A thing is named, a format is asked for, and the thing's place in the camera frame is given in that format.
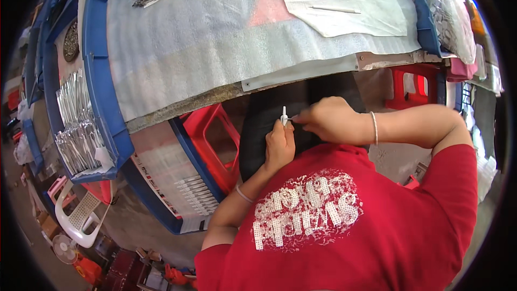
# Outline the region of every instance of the black fabric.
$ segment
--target black fabric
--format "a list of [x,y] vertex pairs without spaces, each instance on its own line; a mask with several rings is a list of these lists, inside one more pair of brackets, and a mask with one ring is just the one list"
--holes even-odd
[[[295,82],[251,94],[240,136],[239,168],[242,181],[246,182],[264,164],[265,136],[280,118],[283,106],[286,107],[287,115],[293,117],[328,96],[341,96],[356,112],[366,112],[357,84],[350,72]],[[313,133],[304,131],[298,124],[293,125],[296,155],[322,143]],[[369,145],[363,147],[368,151]]]

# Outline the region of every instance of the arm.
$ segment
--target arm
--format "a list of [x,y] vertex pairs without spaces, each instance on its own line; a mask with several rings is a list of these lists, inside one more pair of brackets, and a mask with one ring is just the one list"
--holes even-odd
[[[472,146],[461,116],[440,105],[423,105],[392,113],[376,113],[378,141],[409,143],[433,149],[432,155],[456,144]],[[343,98],[323,98],[293,119],[305,124],[322,140],[337,144],[364,145],[375,142],[369,113],[356,113]]]
[[[293,160],[295,152],[293,131],[294,127],[290,122],[285,127],[280,120],[275,122],[273,130],[266,135],[266,162],[239,187],[243,195],[255,200],[269,179]],[[237,191],[232,191],[212,215],[201,250],[219,244],[232,244],[250,206],[251,203],[242,198]]]

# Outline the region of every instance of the hand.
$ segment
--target hand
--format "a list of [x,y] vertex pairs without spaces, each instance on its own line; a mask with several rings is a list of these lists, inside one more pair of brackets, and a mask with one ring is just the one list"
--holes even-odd
[[294,116],[293,121],[305,124],[304,130],[330,143],[363,145],[375,139],[372,117],[354,112],[341,97],[323,98]]
[[294,127],[291,122],[282,126],[277,119],[273,130],[266,135],[266,144],[264,168],[274,174],[294,159]]

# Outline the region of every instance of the bracelet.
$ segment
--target bracelet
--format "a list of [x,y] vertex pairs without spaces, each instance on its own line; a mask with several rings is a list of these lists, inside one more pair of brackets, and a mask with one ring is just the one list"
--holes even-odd
[[236,190],[237,190],[237,192],[240,194],[240,196],[241,196],[242,198],[244,198],[244,200],[246,200],[246,201],[247,201],[247,202],[249,202],[250,204],[252,204],[252,203],[253,203],[253,200],[251,200],[250,198],[246,197],[246,196],[245,196],[245,195],[240,191],[240,189],[239,189],[239,186],[238,186],[238,185],[236,185],[236,186],[235,186],[235,189],[236,189]]
[[379,145],[379,136],[377,132],[377,120],[375,119],[375,114],[373,112],[370,112],[373,118],[373,127],[375,128],[375,146]]

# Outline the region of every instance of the blue plastic tray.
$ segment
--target blue plastic tray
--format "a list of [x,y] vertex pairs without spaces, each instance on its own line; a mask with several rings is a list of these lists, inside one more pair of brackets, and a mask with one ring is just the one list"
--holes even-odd
[[415,8],[417,10],[417,38],[422,49],[441,58],[451,55],[440,45],[427,0],[415,0]]
[[37,85],[42,85],[42,78],[38,76],[43,70],[43,42],[47,38],[47,32],[42,29],[43,23],[47,20],[56,0],[45,0],[41,6],[36,20],[30,29],[29,47],[27,48],[27,62],[25,63],[25,95],[27,104],[32,105],[43,97],[43,93]]
[[[43,81],[47,102],[48,120],[53,134],[64,129],[55,92],[59,89],[57,50],[54,45],[59,34],[77,17],[78,0],[68,0],[45,41],[43,56]],[[106,173],[83,175],[72,179],[74,184],[112,180],[118,169],[131,157],[134,146],[118,106],[106,38],[107,0],[86,0],[83,14],[82,51],[86,81],[97,126],[115,166]],[[71,173],[66,169],[69,178]]]
[[36,167],[31,169],[33,175],[38,174],[43,168],[43,156],[41,151],[39,150],[38,139],[36,139],[36,133],[34,131],[34,125],[32,123],[32,119],[25,119],[22,122],[23,132],[27,135],[27,140],[29,141],[30,152],[33,155],[34,163]]
[[[212,174],[206,168],[206,164],[201,160],[201,157],[197,153],[190,137],[188,136],[185,128],[183,127],[183,122],[178,118],[174,118],[169,120],[169,124],[176,134],[176,138],[179,143],[183,147],[183,150],[187,154],[190,162],[196,169],[197,173],[203,179],[204,183],[212,192],[212,195],[216,198],[216,200],[220,203],[226,197],[223,191],[219,188],[216,181],[212,177]],[[140,197],[140,200],[147,207],[147,209],[152,213],[158,221],[165,226],[171,233],[174,235],[184,235],[197,233],[199,231],[203,231],[203,223],[199,230],[190,231],[188,233],[181,234],[181,226],[183,224],[183,219],[177,219],[167,207],[158,200],[156,194],[151,189],[151,187],[147,184],[145,179],[140,174],[136,165],[133,162],[126,162],[122,165],[120,169],[124,174],[127,183],[131,186],[133,191]]]

